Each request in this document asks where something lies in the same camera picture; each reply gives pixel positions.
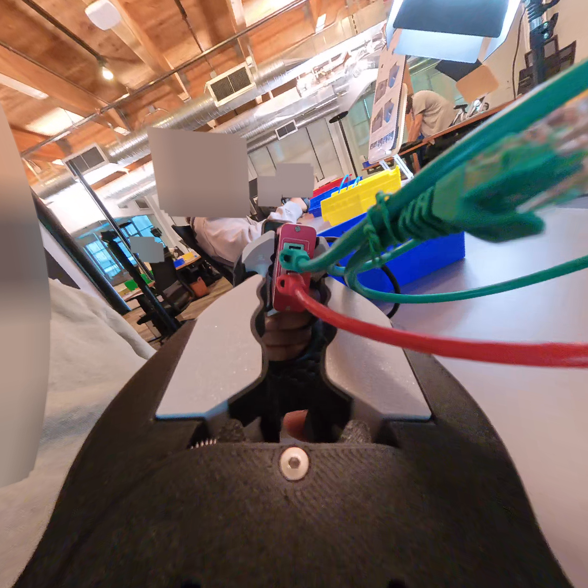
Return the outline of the studio light panel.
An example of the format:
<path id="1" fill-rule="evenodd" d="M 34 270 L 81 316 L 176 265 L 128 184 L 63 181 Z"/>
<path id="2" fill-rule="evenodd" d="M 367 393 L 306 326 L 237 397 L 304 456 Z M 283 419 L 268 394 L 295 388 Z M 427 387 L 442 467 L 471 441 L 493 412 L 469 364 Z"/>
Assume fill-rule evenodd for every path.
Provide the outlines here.
<path id="1" fill-rule="evenodd" d="M 399 55 L 483 62 L 508 37 L 521 1 L 393 1 L 386 44 Z"/>

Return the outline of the brown cardboard sheet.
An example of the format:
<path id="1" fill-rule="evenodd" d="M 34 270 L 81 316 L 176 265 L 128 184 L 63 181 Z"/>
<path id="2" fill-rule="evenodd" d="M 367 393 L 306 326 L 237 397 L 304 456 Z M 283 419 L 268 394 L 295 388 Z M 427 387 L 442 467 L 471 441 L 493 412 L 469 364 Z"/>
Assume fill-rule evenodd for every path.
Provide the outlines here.
<path id="1" fill-rule="evenodd" d="M 499 81 L 485 64 L 478 66 L 456 83 L 457 90 L 468 104 L 480 96 L 496 91 L 498 87 Z"/>

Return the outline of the white poster board stand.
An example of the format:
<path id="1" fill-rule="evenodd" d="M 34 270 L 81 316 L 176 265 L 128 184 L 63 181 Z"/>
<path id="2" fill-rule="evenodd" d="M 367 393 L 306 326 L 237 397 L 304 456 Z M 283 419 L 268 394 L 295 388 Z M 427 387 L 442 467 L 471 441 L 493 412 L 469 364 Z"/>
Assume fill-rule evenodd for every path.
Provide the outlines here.
<path id="1" fill-rule="evenodd" d="M 374 173 L 381 161 L 399 154 L 408 135 L 406 108 L 411 90 L 408 58 L 385 45 L 379 57 L 365 174 Z"/>

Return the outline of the red port adapter box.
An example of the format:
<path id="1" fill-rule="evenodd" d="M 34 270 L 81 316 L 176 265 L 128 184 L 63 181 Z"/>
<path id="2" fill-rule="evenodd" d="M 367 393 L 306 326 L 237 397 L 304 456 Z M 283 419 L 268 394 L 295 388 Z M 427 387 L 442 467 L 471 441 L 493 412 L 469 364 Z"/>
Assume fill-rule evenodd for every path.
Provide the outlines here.
<path id="1" fill-rule="evenodd" d="M 277 284 L 280 278 L 290 273 L 290 270 L 283 269 L 279 254 L 282 251 L 304 252 L 309 259 L 314 256 L 317 242 L 316 230 L 311 226 L 302 224 L 283 224 L 277 236 L 277 246 L 275 260 L 273 263 L 273 273 L 271 281 L 271 298 L 273 310 L 276 312 L 303 312 L 305 309 L 299 303 L 298 299 L 281 293 Z"/>

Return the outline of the small yellow bin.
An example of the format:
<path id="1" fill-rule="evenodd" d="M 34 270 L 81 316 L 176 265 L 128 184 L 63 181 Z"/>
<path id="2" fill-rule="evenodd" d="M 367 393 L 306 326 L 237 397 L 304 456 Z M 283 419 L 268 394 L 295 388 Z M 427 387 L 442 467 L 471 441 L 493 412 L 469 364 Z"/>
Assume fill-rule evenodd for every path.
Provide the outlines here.
<path id="1" fill-rule="evenodd" d="M 401 188 L 401 170 L 379 172 L 366 179 L 358 179 L 347 187 L 336 189 L 321 201 L 321 217 L 331 226 L 337 226 L 366 213 L 376 205 L 379 192 L 393 194 Z"/>

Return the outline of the black light stand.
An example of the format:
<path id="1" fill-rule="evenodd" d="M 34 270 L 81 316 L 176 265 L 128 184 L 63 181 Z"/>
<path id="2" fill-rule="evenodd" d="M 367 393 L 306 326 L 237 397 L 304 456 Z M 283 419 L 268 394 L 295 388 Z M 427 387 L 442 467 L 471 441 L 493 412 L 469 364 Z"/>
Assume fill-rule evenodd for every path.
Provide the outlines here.
<path id="1" fill-rule="evenodd" d="M 559 1 L 525 1 L 529 24 L 530 51 L 525 54 L 525 67 L 518 73 L 514 97 L 518 98 L 537 85 L 571 68 L 575 64 L 576 41 L 560 48 L 555 27 L 559 13 L 545 18 Z"/>

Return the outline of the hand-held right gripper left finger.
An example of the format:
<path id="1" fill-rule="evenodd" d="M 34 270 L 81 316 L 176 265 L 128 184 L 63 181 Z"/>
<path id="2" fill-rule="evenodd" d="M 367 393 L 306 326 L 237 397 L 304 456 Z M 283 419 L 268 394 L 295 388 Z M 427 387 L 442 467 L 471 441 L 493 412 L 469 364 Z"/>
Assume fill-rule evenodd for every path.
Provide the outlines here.
<path id="1" fill-rule="evenodd" d="M 229 405 L 258 384 L 267 368 L 255 319 L 265 278 L 251 276 L 207 307 L 180 354 L 156 410 L 158 420 L 203 419 L 220 430 Z"/>

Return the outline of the white ceiling device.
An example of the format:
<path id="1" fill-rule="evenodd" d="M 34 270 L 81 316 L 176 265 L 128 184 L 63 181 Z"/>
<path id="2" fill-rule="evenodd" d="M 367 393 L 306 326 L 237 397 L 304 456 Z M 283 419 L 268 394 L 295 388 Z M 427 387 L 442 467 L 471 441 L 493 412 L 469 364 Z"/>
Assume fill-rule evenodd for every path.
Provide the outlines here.
<path id="1" fill-rule="evenodd" d="M 90 22 L 101 31 L 112 30 L 122 22 L 122 17 L 112 1 L 92 1 L 85 9 Z"/>

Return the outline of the black floor lamp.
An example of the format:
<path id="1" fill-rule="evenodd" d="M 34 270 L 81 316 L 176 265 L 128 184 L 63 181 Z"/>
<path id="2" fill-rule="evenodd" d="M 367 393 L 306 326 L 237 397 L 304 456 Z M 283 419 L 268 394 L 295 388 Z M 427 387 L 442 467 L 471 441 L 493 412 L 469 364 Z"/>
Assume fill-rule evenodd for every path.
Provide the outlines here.
<path id="1" fill-rule="evenodd" d="M 351 150 L 350 147 L 350 143 L 344 128 L 344 124 L 343 124 L 343 120 L 348 116 L 349 112 L 348 111 L 342 111 L 338 114 L 335 114 L 333 117 L 331 117 L 329 119 L 329 124 L 331 124 L 332 126 L 338 127 L 338 134 L 341 136 L 341 139 L 343 141 L 343 144 L 345 146 L 345 150 L 349 159 L 349 164 L 351 166 L 351 169 L 353 171 L 353 176 L 355 177 L 356 180 L 358 180 L 361 176 L 360 173 L 358 173 L 357 171 L 357 166 L 356 166 L 356 162 L 353 156 L 353 152 Z"/>

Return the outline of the red bin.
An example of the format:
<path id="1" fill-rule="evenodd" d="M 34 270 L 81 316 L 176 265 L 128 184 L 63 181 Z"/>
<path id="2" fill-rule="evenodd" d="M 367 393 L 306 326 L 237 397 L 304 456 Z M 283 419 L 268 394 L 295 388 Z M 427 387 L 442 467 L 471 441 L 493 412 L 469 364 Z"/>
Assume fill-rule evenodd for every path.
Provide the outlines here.
<path id="1" fill-rule="evenodd" d="M 345 177 L 336 178 L 335 180 L 331 180 L 327 183 L 324 183 L 313 190 L 313 194 L 311 196 L 311 199 L 317 198 L 320 195 L 324 194 L 325 192 L 338 190 L 341 188 L 341 186 L 346 187 L 346 186 L 352 184 L 353 182 L 355 182 L 355 180 L 356 180 L 356 178 L 350 177 L 349 175 L 346 175 Z"/>

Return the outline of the silver air duct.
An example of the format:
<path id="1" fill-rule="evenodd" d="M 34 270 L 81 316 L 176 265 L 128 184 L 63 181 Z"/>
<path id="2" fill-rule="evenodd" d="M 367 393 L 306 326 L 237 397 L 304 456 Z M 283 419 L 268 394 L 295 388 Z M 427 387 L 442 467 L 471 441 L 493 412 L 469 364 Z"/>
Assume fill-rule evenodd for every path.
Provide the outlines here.
<path id="1" fill-rule="evenodd" d="M 127 166 L 146 156 L 149 153 L 147 131 L 151 126 L 175 130 L 196 130 L 207 126 L 209 121 L 287 83 L 295 76 L 293 72 L 295 68 L 302 66 L 315 56 L 331 50 L 341 51 L 345 42 L 351 42 L 352 45 L 355 45 L 372 36 L 379 35 L 381 32 L 382 26 L 372 26 L 352 37 L 344 37 L 340 32 L 328 32 L 320 34 L 316 40 L 306 40 L 294 50 L 284 52 L 273 60 L 261 63 L 254 71 L 254 87 L 236 98 L 232 98 L 226 104 L 216 106 L 212 96 L 206 91 L 198 99 L 192 99 L 157 122 L 145 124 L 142 128 L 124 137 L 121 142 L 113 142 L 103 146 L 107 162 Z"/>

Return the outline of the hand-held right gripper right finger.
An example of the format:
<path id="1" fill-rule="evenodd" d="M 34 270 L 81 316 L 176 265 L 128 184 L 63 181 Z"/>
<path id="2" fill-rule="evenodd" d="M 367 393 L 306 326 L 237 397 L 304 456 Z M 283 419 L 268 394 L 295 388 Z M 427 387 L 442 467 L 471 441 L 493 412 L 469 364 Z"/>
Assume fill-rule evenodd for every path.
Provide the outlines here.
<path id="1" fill-rule="evenodd" d="M 430 421 L 432 411 L 401 348 L 320 321 L 327 338 L 321 376 L 347 404 L 348 419 L 370 430 L 389 421 Z"/>

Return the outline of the wooden table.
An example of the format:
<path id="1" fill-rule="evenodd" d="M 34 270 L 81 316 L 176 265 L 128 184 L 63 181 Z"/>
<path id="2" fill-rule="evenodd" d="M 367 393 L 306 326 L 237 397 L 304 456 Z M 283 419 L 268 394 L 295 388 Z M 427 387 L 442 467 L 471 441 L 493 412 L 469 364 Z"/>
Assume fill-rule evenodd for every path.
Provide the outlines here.
<path id="1" fill-rule="evenodd" d="M 437 134 L 431 135 L 430 137 L 426 137 L 420 142 L 409 143 L 409 144 L 407 144 L 407 147 L 405 149 L 400 150 L 398 155 L 399 156 L 408 155 L 408 154 L 416 151 L 417 149 L 421 148 L 424 145 L 432 144 L 435 140 L 437 140 L 438 138 L 444 137 L 444 136 L 450 136 L 450 135 L 454 135 L 455 133 L 460 133 L 460 132 L 463 132 L 463 133 L 471 132 L 471 130 L 473 130 L 473 128 L 480 125 L 482 122 L 487 121 L 492 116 L 495 116 L 496 114 L 501 113 L 504 109 L 514 105 L 517 101 L 518 101 L 518 99 L 514 99 L 509 102 L 505 102 L 502 105 L 491 108 L 481 114 L 477 114 L 477 115 L 467 119 L 466 121 L 460 122 L 457 125 L 453 125 L 444 131 L 441 131 Z"/>

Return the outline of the black office chair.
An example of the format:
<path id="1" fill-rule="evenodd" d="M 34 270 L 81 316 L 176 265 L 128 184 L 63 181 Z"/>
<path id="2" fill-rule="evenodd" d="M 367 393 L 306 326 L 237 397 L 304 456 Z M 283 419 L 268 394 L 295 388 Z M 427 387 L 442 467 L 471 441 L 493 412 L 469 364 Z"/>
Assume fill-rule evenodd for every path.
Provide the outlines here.
<path id="1" fill-rule="evenodd" d="M 176 271 L 171 255 L 166 255 L 163 262 L 152 263 L 151 273 L 155 281 L 155 290 L 162 298 L 161 304 L 164 310 L 169 316 L 177 319 L 195 300 L 193 291 Z M 166 327 L 164 321 L 151 308 L 145 295 L 142 293 L 137 300 L 144 311 L 143 317 L 138 320 L 138 325 L 147 325 L 151 332 L 161 340 L 171 336 L 173 332 Z"/>

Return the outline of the person's left hand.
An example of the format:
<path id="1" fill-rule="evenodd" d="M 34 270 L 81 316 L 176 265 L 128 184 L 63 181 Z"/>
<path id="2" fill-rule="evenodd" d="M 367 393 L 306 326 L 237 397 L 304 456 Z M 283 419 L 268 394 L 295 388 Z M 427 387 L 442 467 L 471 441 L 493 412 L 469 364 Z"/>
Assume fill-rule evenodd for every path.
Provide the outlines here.
<path id="1" fill-rule="evenodd" d="M 270 362 L 288 362 L 301 356 L 312 339 L 314 318 L 308 312 L 266 315 L 262 342 Z"/>

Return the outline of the blue bin with divider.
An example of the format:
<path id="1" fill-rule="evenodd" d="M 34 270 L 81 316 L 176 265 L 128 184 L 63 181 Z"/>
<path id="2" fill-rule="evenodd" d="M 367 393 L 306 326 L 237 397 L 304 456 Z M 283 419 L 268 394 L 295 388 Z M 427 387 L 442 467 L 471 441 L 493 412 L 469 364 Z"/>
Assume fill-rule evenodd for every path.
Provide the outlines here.
<path id="1" fill-rule="evenodd" d="M 461 261 L 466 254 L 465 234 L 458 233 L 428 240 L 386 264 L 400 287 Z M 383 269 L 371 269 L 358 276 L 359 283 L 367 289 L 391 292 L 393 284 Z"/>

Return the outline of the black pole stand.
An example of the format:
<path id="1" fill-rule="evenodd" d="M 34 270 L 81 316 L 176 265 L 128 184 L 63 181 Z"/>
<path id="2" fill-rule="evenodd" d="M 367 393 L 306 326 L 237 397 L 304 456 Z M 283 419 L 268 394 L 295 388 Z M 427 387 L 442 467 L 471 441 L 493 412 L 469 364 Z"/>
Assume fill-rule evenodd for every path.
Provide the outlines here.
<path id="1" fill-rule="evenodd" d="M 91 197 L 92 201 L 104 214 L 106 220 L 111 225 L 112 229 L 110 231 L 107 231 L 107 236 L 104 239 L 106 239 L 107 243 L 111 247 L 117 260 L 121 262 L 126 271 L 129 273 L 129 275 L 132 276 L 132 279 L 139 286 L 139 289 L 143 293 L 143 296 L 145 297 L 146 302 L 150 306 L 152 312 L 155 314 L 155 316 L 157 316 L 158 320 L 165 327 L 164 331 L 166 331 L 168 336 L 172 336 L 180 330 L 180 322 L 174 316 L 171 316 L 166 311 L 164 305 L 160 303 L 157 294 L 152 292 L 147 282 L 145 282 L 145 280 L 143 280 L 143 278 L 141 277 L 139 269 L 144 270 L 145 274 L 149 277 L 151 277 L 150 271 L 147 269 L 143 261 L 141 261 L 136 254 L 131 253 L 131 256 L 135 260 L 136 264 L 133 265 L 129 261 L 128 256 L 124 253 L 124 251 L 122 251 L 121 246 L 115 242 L 114 236 L 116 235 L 118 237 L 119 241 L 122 244 L 124 244 L 128 252 L 130 253 L 130 242 L 128 238 L 124 235 L 121 228 L 116 223 L 115 219 L 108 212 L 107 207 L 100 200 L 99 196 L 92 189 L 91 185 L 85 180 L 84 175 L 78 170 L 75 164 L 68 161 L 66 162 L 66 166 L 70 170 L 71 174 L 74 177 L 76 177 L 77 181 L 85 188 L 85 190 Z"/>

